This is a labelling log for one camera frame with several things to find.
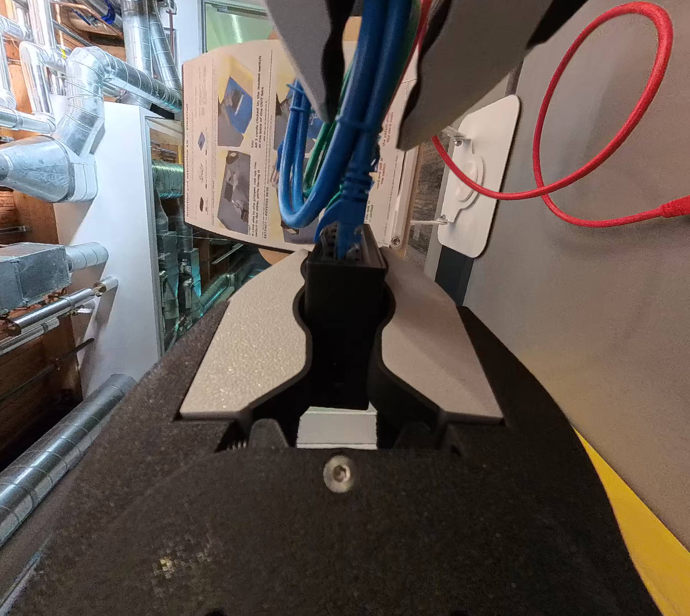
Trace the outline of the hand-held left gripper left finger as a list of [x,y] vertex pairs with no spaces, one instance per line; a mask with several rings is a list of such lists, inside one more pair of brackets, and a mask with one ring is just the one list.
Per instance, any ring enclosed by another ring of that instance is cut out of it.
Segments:
[[253,410],[307,367],[295,301],[308,251],[298,250],[235,292],[183,400],[187,420],[249,423]]

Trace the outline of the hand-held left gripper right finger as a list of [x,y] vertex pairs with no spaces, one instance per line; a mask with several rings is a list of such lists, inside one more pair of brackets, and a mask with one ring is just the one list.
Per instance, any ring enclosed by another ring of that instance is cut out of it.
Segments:
[[392,425],[498,423],[500,406],[453,300],[388,249],[388,314],[373,349],[373,405]]

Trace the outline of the black ethernet port box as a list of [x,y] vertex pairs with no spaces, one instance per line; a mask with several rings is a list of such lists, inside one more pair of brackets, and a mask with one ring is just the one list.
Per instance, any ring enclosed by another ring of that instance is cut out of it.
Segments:
[[365,224],[343,258],[339,224],[326,225],[304,265],[302,319],[309,329],[310,406],[366,410],[367,373],[375,332],[386,313],[388,265]]

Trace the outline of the yellow plastic bin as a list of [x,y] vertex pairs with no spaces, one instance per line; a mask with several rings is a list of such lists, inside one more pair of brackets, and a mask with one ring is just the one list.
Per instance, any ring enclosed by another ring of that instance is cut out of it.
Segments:
[[689,551],[596,450],[576,433],[613,508],[626,547],[663,615],[689,614]]

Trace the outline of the white sign base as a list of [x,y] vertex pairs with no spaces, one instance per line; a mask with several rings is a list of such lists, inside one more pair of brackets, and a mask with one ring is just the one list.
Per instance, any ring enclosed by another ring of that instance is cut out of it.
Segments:
[[[476,184],[492,191],[502,188],[506,165],[520,117],[517,95],[507,95],[469,113],[461,121],[461,139],[453,138],[453,163]],[[481,195],[449,173],[437,237],[444,247],[477,258],[487,246],[498,201]]]

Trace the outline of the printed instruction sheet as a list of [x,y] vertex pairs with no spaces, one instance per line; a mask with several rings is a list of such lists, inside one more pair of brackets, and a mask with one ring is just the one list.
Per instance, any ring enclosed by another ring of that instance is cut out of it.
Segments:
[[295,78],[279,40],[232,44],[184,63],[187,223],[280,251],[312,247],[318,221],[286,226],[271,180]]

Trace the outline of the white pillar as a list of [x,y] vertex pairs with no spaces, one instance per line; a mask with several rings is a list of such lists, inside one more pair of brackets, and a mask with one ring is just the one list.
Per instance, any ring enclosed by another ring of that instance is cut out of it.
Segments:
[[105,108],[95,154],[99,191],[79,232],[108,249],[101,278],[118,284],[98,298],[86,329],[93,342],[80,365],[85,394],[113,374],[141,379],[164,353],[151,130],[162,128],[171,145],[181,144],[180,128],[151,111],[114,103]]

